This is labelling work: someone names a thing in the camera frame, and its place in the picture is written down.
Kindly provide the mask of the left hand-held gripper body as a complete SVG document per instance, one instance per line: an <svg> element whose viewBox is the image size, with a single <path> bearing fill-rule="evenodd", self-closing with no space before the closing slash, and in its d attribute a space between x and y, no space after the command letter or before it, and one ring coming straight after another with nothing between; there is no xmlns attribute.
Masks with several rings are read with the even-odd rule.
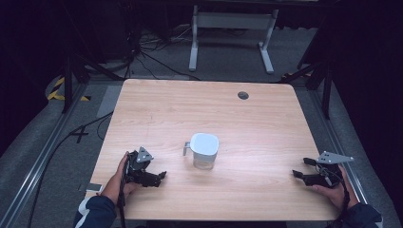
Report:
<svg viewBox="0 0 403 228"><path fill-rule="evenodd" d="M145 169L152 160L152 155L142 146L138 151L130 152L127 156L125 181L140 184L140 180L148 179Z"/></svg>

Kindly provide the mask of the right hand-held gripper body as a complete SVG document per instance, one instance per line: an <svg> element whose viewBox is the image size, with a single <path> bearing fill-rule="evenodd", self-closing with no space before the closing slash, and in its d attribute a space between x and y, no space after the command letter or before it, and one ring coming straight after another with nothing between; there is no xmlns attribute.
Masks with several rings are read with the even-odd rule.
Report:
<svg viewBox="0 0 403 228"><path fill-rule="evenodd" d="M324 151L316 159L317 165L314 166L314 168L316 169L317 174L308 176L313 185L334 188L342 180L341 170L338 165L343 162L353 162L354 160L353 157Z"/></svg>

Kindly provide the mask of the person's right hand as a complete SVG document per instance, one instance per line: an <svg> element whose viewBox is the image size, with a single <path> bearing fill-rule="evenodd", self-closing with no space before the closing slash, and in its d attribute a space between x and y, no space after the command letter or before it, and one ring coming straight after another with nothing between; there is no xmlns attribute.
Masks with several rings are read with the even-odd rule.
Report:
<svg viewBox="0 0 403 228"><path fill-rule="evenodd" d="M344 185L340 183L334 188L327 188L321 185L313 185L312 189L321 196L328 198L339 211L342 211L344 208L345 192L348 192L350 197L350 200L347 204L348 209L358 204L359 200L355 196L355 191L347 178L345 169L342 166L340 166L339 169L342 172Z"/></svg>

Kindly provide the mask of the person's left hand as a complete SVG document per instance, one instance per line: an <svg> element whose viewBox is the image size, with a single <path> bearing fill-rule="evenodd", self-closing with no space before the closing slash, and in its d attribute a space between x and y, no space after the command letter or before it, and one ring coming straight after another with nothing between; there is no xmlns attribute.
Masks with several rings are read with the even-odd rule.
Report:
<svg viewBox="0 0 403 228"><path fill-rule="evenodd" d="M114 204L118 203L120 193L123 193L124 198L126 199L140 187L140 185L135 182L125 183L123 180L127 155L128 153L123 155L115 174L109 179L106 187L101 193L102 196L109 198Z"/></svg>

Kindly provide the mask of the grey tape piece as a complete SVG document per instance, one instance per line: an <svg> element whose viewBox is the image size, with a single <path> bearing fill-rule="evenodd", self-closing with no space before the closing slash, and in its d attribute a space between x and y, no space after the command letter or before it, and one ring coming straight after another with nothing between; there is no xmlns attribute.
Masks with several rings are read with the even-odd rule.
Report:
<svg viewBox="0 0 403 228"><path fill-rule="evenodd" d="M98 183L81 184L78 187L78 190L80 192L101 192L102 189L103 189L103 186Z"/></svg>

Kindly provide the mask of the black metal stand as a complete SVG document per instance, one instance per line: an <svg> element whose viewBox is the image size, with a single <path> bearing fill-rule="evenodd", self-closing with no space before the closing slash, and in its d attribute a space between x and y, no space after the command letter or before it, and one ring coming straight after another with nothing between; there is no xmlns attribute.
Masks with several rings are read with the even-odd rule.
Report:
<svg viewBox="0 0 403 228"><path fill-rule="evenodd" d="M80 84L87 84L89 82L90 77L86 69L86 66L90 66L95 71L105 75L107 78L113 81L124 80L124 78L116 75L109 69L99 64L96 64L75 52L68 54L65 59L64 73L63 73L63 76L65 78L65 101L64 101L63 113L67 113L73 103L72 79L76 78Z"/></svg>
<svg viewBox="0 0 403 228"><path fill-rule="evenodd" d="M330 97L331 97L331 88L332 88L332 80L333 80L333 71L331 70L331 65L329 62L319 62L303 67L294 73L286 73L281 79L278 81L279 84L289 84L300 78L302 76L311 74L307 82L305 83L305 87L308 90L316 90L320 85L323 85L323 93L321 100L321 110L324 117L329 120L329 106L330 106Z"/></svg>

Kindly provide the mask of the yellow and black floor tape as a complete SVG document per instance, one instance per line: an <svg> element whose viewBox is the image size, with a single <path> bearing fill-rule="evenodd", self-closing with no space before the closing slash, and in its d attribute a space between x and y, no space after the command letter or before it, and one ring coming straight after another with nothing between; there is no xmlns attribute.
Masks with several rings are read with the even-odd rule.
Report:
<svg viewBox="0 0 403 228"><path fill-rule="evenodd" d="M65 78L63 76L61 76L56 81L56 83L53 86L53 89L50 91L50 93L48 95L49 100L64 101L66 99L64 95L61 95L58 93L59 89L61 88L61 86L63 85L64 82L65 82Z"/></svg>

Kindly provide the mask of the aluminium floor rail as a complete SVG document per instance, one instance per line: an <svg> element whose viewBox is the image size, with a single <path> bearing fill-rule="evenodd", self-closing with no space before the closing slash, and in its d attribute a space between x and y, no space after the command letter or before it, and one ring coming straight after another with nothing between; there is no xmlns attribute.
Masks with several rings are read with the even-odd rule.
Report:
<svg viewBox="0 0 403 228"><path fill-rule="evenodd" d="M322 111L321 100L316 91L309 90L309 97L312 100L312 103L315 107L315 111L320 119L321 125L324 127L327 137L330 139L332 152L337 153L338 155L345 156L346 153L341 145L341 142L336 134L336 131L331 123L328 120ZM349 181L355 191L355 196L359 199L360 202L367 203L367 197L364 192L364 189L361 185L361 182L354 171L354 167L350 162L344 162L342 166L345 168Z"/></svg>
<svg viewBox="0 0 403 228"><path fill-rule="evenodd" d="M87 84L78 84L73 89L67 113L61 102L50 101L0 159L0 228L12 228L24 211L86 88Z"/></svg>

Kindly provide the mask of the white metal desk frame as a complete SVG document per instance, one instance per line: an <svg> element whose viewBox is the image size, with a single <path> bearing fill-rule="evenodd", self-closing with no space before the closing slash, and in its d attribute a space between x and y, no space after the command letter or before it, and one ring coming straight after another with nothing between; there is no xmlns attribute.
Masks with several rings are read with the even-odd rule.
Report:
<svg viewBox="0 0 403 228"><path fill-rule="evenodd" d="M203 12L198 6L193 7L191 21L192 45L188 68L197 69L198 62L198 29L261 29L265 30L265 38L258 43L260 56L268 74L274 73L268 46L271 40L275 23L278 19L278 10L274 9L268 14L230 13L230 12Z"/></svg>

